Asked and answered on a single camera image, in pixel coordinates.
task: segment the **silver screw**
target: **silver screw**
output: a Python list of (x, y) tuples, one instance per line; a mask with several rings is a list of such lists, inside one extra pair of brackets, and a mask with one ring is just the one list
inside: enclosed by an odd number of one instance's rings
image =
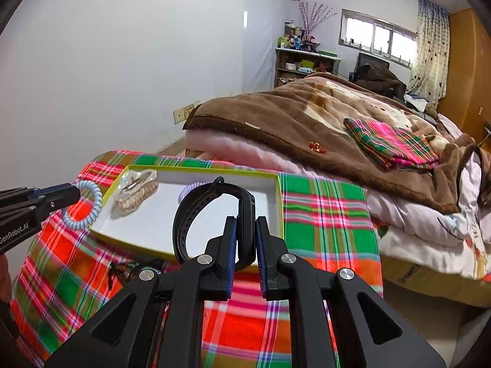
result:
[(198, 256), (198, 263), (200, 264), (210, 264), (213, 258), (210, 255), (200, 255)]
[(291, 253), (285, 253), (281, 256), (281, 261), (286, 264), (293, 264), (296, 262), (296, 256)]
[(138, 276), (142, 281), (149, 281), (155, 276), (155, 273), (152, 270), (143, 270)]
[(354, 272), (350, 268), (342, 268), (339, 272), (339, 276), (345, 280), (352, 280), (354, 278)]

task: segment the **decorative pink branches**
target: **decorative pink branches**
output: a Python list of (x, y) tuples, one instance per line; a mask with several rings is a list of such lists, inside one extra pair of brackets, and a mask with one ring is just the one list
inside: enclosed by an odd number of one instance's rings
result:
[(324, 4), (317, 7), (317, 3), (314, 3), (312, 12), (309, 12), (308, 3), (304, 4), (303, 1), (301, 1), (299, 3), (299, 8), (306, 35), (310, 35), (317, 25), (324, 22), (326, 19), (337, 15), (337, 13), (331, 13), (332, 8), (330, 8), (329, 5)]

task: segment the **curtain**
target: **curtain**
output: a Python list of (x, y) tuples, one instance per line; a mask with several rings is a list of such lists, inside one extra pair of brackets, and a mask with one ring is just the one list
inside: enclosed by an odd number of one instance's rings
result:
[(436, 109), (447, 89), (450, 25), (448, 11), (429, 0), (419, 0), (416, 59), (408, 92), (429, 100)]

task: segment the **white wall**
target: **white wall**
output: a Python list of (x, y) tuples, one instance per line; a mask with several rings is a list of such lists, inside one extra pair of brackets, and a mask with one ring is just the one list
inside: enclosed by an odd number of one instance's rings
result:
[[(316, 42), (321, 43), (320, 49), (338, 54), (341, 59), (339, 73), (348, 77), (354, 70), (359, 51), (350, 47), (339, 45), (339, 30), (341, 25), (341, 10), (353, 10), (365, 13), (384, 21), (394, 23), (413, 32), (417, 31), (418, 0), (303, 0), (318, 4), (324, 3), (333, 7), (338, 15), (324, 21), (314, 31)], [(300, 20), (298, 3), (292, 3), (292, 16)], [(404, 83), (408, 84), (411, 70), (395, 62), (390, 63), (390, 70)]]
[(0, 36), (0, 187), (157, 151), (173, 110), (242, 91), (244, 0), (23, 0)]
[(290, 18), (291, 0), (245, 0), (247, 28), (243, 45), (243, 91), (267, 91), (273, 87), (276, 41)]

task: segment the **plaid fabric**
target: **plaid fabric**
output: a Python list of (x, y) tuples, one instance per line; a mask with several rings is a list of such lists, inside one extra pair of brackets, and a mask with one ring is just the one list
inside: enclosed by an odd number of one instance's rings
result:
[[(95, 181), (105, 193), (130, 164), (253, 170), (112, 151), (97, 157), (78, 178)], [(381, 293), (380, 260), (363, 190), (321, 178), (280, 174), (280, 179), (289, 249), (324, 270), (351, 267)], [(83, 197), (69, 210), (81, 219), (90, 209)], [(37, 355), (46, 360), (120, 289), (117, 282), (108, 289), (110, 262), (131, 259), (88, 230), (69, 230), (60, 213), (53, 214), (33, 240), (14, 288), (11, 306), (25, 339), (19, 347), (41, 366)], [(228, 302), (206, 302), (203, 367), (286, 368), (291, 366), (290, 350), (288, 302), (266, 302), (257, 274), (237, 274)]]
[(430, 144), (405, 128), (372, 120), (344, 119), (347, 133), (385, 169), (431, 169), (439, 158)]

